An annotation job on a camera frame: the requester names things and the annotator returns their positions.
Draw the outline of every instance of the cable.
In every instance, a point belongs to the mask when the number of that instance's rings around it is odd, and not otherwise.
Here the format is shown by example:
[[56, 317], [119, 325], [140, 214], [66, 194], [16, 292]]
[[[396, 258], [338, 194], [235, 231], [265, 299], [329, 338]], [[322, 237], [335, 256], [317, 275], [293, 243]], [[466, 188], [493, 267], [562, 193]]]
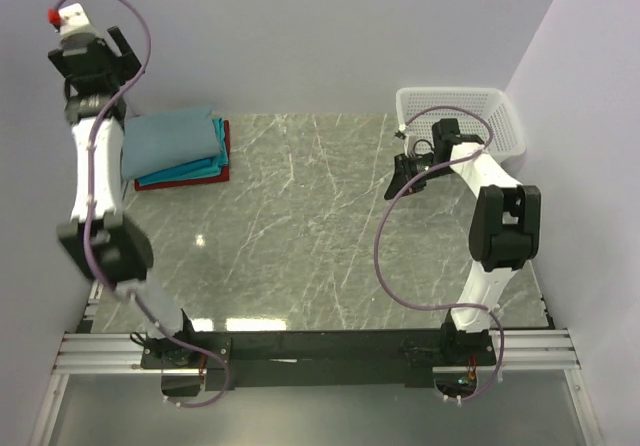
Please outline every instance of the cable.
[[418, 146], [418, 144], [420, 143], [427, 143], [429, 145], [429, 148], [431, 149], [431, 152], [433, 152], [433, 144], [431, 144], [431, 141], [429, 141], [428, 139], [420, 138], [415, 143], [413, 143], [413, 148], [411, 148], [411, 152], [414, 156], [418, 155], [418, 153], [416, 153], [416, 146]]
[[[54, 6], [53, 10], [56, 12], [59, 11], [60, 7], [65, 1], [67, 0], [59, 0]], [[87, 219], [84, 225], [84, 231], [82, 235], [84, 255], [87, 260], [89, 269], [91, 270], [91, 273], [100, 283], [102, 283], [103, 286], [105, 286], [110, 292], [114, 294], [115, 294], [116, 285], [112, 284], [111, 281], [109, 281], [109, 279], [106, 277], [106, 275], [100, 268], [100, 265], [98, 264], [98, 261], [96, 260], [95, 255], [93, 254], [93, 249], [91, 248], [91, 223], [93, 222], [94, 215], [95, 215], [95, 208], [96, 208], [96, 202], [94, 199], [94, 196], [95, 196], [95, 148], [96, 148], [95, 141], [98, 136], [98, 131], [100, 130], [100, 126], [102, 125], [102, 122], [104, 121], [104, 117], [106, 116], [109, 109], [111, 109], [120, 100], [120, 98], [122, 98], [122, 96], [124, 96], [124, 94], [127, 91], [129, 91], [134, 84], [138, 82], [138, 80], [145, 73], [147, 65], [149, 64], [149, 59], [151, 58], [151, 32], [149, 31], [147, 22], [144, 20], [140, 12], [127, 0], [117, 0], [117, 1], [119, 1], [120, 3], [125, 5], [127, 8], [129, 8], [129, 10], [135, 15], [135, 17], [140, 22], [140, 25], [144, 30], [147, 51], [146, 51], [145, 58], [142, 62], [142, 66], [140, 67], [138, 72], [135, 74], [133, 78], [127, 81], [127, 83], [124, 84], [122, 88], [120, 88], [120, 90], [116, 94], [114, 94], [113, 97], [104, 105], [104, 107], [98, 113], [98, 116], [96, 116], [96, 119], [93, 122], [93, 125], [91, 126], [91, 131], [89, 132], [89, 142], [87, 145], [87, 160], [88, 160]], [[156, 329], [160, 331], [169, 341], [171, 341], [172, 343], [182, 348], [189, 349], [191, 351], [195, 351], [208, 356], [209, 358], [219, 363], [224, 369], [224, 372], [225, 372], [224, 384], [222, 385], [222, 388], [220, 389], [220, 391], [211, 399], [202, 401], [200, 403], [182, 403], [174, 398], [168, 398], [168, 401], [175, 404], [178, 407], [199, 408], [202, 406], [208, 406], [209, 404], [215, 403], [218, 399], [220, 399], [227, 392], [227, 390], [229, 389], [229, 386], [231, 385], [231, 370], [229, 369], [228, 363], [212, 351], [208, 351], [206, 349], [200, 348], [199, 346], [195, 346], [193, 344], [189, 344], [182, 340], [174, 338], [171, 332], [167, 330], [160, 323], [158, 318], [149, 310], [149, 308], [144, 303], [144, 301], [137, 294], [135, 294], [134, 291], [128, 291], [127, 298], [130, 301], [134, 301], [138, 305], [140, 310], [149, 319], [151, 324], [153, 324], [156, 327]]]
[[453, 111], [458, 111], [460, 113], [464, 113], [464, 114], [469, 115], [472, 118], [478, 120], [480, 123], [482, 123], [482, 125], [489, 132], [489, 138], [487, 139], [487, 142], [485, 143], [484, 148], [480, 148], [477, 151], [475, 151], [473, 154], [470, 154], [469, 156], [465, 156], [464, 158], [454, 159], [452, 161], [446, 161], [444, 163], [436, 164], [436, 165], [430, 167], [428, 170], [423, 171], [423, 172], [417, 174], [416, 176], [414, 176], [413, 178], [411, 178], [407, 182], [407, 184], [405, 184], [402, 187], [402, 189], [400, 189], [400, 191], [398, 191], [398, 193], [391, 200], [391, 203], [389, 203], [389, 206], [387, 207], [386, 211], [382, 215], [382, 219], [380, 220], [380, 223], [378, 224], [378, 228], [376, 230], [376, 235], [375, 235], [375, 238], [373, 240], [373, 265], [374, 265], [374, 268], [376, 270], [376, 276], [378, 278], [378, 281], [380, 282], [380, 285], [382, 286], [382, 289], [385, 290], [385, 292], [391, 297], [391, 299], [393, 299], [396, 303], [401, 304], [405, 308], [414, 309], [414, 310], [417, 310], [417, 311], [443, 311], [443, 310], [456, 309], [456, 308], [474, 308], [474, 309], [479, 309], [481, 311], [486, 312], [491, 317], [493, 322], [496, 323], [496, 326], [498, 327], [498, 331], [500, 332], [500, 350], [498, 352], [498, 358], [497, 358], [497, 361], [496, 361], [496, 367], [494, 368], [494, 370], [491, 373], [491, 376], [489, 377], [487, 382], [484, 385], [482, 385], [482, 387], [478, 388], [472, 395], [467, 396], [465, 398], [462, 398], [462, 401], [468, 401], [468, 400], [476, 398], [476, 397], [480, 396], [481, 394], [483, 394], [484, 392], [486, 392], [487, 389], [489, 389], [489, 387], [491, 387], [491, 385], [498, 378], [498, 372], [500, 371], [500, 367], [502, 366], [502, 360], [504, 358], [504, 328], [502, 327], [502, 324], [500, 323], [500, 320], [498, 319], [498, 317], [495, 315], [495, 313], [493, 311], [491, 311], [484, 304], [477, 304], [477, 303], [451, 303], [451, 304], [440, 304], [440, 305], [436, 305], [436, 306], [431, 306], [431, 305], [428, 305], [428, 304], [421, 305], [421, 304], [412, 303], [410, 301], [402, 299], [400, 296], [398, 296], [396, 293], [393, 292], [391, 287], [387, 284], [385, 279], [382, 277], [382, 271], [380, 270], [380, 238], [382, 236], [382, 230], [384, 228], [384, 225], [387, 222], [387, 219], [389, 219], [389, 215], [391, 214], [391, 211], [393, 211], [393, 208], [398, 203], [400, 198], [402, 196], [404, 196], [404, 194], [415, 183], [420, 181], [422, 178], [428, 176], [430, 173], [434, 173], [436, 171], [439, 171], [439, 170], [444, 169], [444, 168], [448, 168], [448, 167], [453, 166], [455, 164], [464, 163], [465, 161], [471, 161], [472, 159], [477, 158], [478, 156], [480, 156], [482, 153], [484, 153], [487, 150], [487, 148], [489, 147], [489, 145], [493, 141], [493, 137], [494, 137], [493, 128], [489, 125], [489, 123], [487, 123], [487, 121], [482, 119], [477, 114], [472, 113], [471, 111], [468, 111], [468, 110], [466, 110], [464, 108], [459, 108], [457, 106], [434, 106], [434, 107], [431, 107], [431, 108], [427, 108], [427, 109], [425, 109], [423, 111], [420, 111], [419, 113], [415, 114], [414, 116], [412, 116], [409, 119], [409, 121], [406, 122], [406, 126], [409, 127], [411, 125], [411, 123], [413, 123], [417, 118], [419, 118], [420, 116], [422, 116], [424, 114], [430, 113], [431, 111], [440, 111], [440, 110], [443, 110], [443, 109], [447, 109], [447, 110], [451, 109]]

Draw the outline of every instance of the gray marble surface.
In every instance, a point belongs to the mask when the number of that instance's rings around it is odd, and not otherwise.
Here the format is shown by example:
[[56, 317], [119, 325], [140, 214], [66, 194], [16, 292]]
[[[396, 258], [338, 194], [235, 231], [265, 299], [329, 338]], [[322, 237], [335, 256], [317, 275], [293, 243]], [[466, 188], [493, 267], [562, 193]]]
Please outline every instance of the gray marble surface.
[[[215, 329], [439, 326], [445, 313], [394, 303], [373, 269], [383, 195], [402, 149], [395, 116], [229, 120], [230, 182], [131, 188], [125, 198], [153, 244], [154, 276], [191, 318]], [[470, 268], [474, 205], [455, 175], [398, 203], [381, 243], [382, 272], [398, 294], [418, 303], [458, 299]], [[501, 304], [505, 326], [547, 325], [529, 265]], [[93, 331], [141, 327], [134, 311], [104, 297]]]

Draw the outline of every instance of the stack of folded clothes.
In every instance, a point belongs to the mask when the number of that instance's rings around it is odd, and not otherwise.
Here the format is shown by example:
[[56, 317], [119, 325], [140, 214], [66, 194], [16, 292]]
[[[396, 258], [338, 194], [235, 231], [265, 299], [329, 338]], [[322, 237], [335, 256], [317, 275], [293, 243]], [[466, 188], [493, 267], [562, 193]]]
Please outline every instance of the stack of folded clothes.
[[127, 122], [122, 176], [136, 191], [229, 181], [229, 122], [212, 108], [168, 111]]

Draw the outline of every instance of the gray folded cloth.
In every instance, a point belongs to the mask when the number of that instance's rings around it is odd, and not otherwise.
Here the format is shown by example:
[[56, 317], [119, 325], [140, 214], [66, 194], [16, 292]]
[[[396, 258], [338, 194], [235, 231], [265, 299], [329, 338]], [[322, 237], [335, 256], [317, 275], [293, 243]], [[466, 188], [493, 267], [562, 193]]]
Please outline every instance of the gray folded cloth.
[[220, 154], [210, 106], [139, 116], [125, 123], [122, 177], [136, 179]]

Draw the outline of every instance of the red object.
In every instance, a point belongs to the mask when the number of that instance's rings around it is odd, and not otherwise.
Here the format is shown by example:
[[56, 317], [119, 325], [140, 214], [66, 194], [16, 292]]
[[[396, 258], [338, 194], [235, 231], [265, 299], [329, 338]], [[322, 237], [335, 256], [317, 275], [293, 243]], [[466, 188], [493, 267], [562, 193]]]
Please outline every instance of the red object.
[[149, 184], [147, 186], [140, 186], [140, 183], [138, 183], [136, 179], [133, 186], [136, 191], [149, 191], [151, 189], [175, 188], [177, 186], [190, 186], [193, 184], [224, 183], [229, 181], [229, 167], [231, 166], [231, 134], [229, 133], [229, 121], [224, 122], [224, 145], [227, 147], [229, 164], [222, 168], [222, 172], [218, 176], [201, 179], [185, 179], [184, 181], [166, 181], [163, 183]]
[[60, 29], [60, 26], [62, 26], [62, 18], [60, 17], [60, 13], [54, 11], [53, 9], [50, 9], [47, 12], [47, 16], [49, 18], [49, 23], [51, 23], [57, 29]]

